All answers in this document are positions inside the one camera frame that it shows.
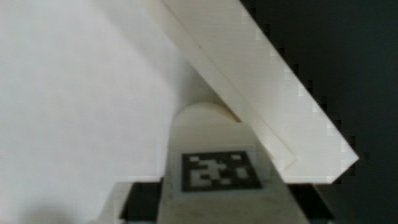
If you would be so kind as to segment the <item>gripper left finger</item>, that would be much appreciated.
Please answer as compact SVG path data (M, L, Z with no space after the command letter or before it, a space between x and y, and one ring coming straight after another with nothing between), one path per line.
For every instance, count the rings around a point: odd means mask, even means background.
M162 182L117 183L107 201L105 224L156 224Z

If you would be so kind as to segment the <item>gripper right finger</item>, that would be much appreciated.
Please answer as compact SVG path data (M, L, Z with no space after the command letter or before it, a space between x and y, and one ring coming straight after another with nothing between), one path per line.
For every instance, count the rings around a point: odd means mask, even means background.
M334 215L313 184L290 184L290 192L304 211L309 224L332 224Z

